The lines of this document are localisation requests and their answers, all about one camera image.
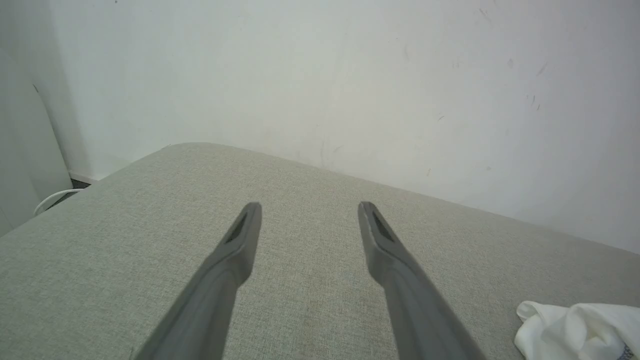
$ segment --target baseboard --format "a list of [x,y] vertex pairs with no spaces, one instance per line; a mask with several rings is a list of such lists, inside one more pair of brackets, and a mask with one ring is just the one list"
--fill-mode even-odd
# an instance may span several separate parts
[[96,179],[92,179],[92,178],[90,178],[88,176],[84,176],[84,175],[78,174],[77,172],[73,172],[73,171],[69,172],[69,177],[72,178],[73,180],[82,181],[83,183],[87,183],[89,185],[97,182]]

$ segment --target wall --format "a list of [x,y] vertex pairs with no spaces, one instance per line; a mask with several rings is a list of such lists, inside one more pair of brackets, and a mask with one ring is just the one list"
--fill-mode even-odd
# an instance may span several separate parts
[[77,174],[223,143],[640,252],[635,0],[1,6]]

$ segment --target crumpled white fabric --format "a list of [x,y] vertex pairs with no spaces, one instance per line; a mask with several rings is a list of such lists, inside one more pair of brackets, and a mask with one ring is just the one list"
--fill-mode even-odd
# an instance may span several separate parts
[[572,307],[524,301],[514,340],[527,360],[636,360],[640,309],[609,304]]

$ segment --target gray fabric surface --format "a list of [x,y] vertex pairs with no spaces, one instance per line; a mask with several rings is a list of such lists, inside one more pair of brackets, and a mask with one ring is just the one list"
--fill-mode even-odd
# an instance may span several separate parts
[[373,201],[488,359],[523,300],[640,306],[640,256],[221,145],[167,147],[0,238],[0,358],[128,359],[249,201],[263,207],[226,359],[393,359],[356,220]]

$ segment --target white cord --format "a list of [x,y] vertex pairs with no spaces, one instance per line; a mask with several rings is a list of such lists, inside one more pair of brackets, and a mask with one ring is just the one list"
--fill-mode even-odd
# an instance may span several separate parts
[[43,201],[40,201],[40,203],[38,204],[38,206],[36,206],[36,209],[33,210],[33,216],[37,217],[38,216],[38,211],[40,210],[40,208],[47,202],[49,201],[52,197],[58,196],[58,195],[63,195],[66,193],[77,193],[78,191],[80,191],[82,189],[68,189],[68,190],[62,190],[61,192],[57,192],[57,193],[53,193],[49,196],[47,196],[46,199],[44,199]]

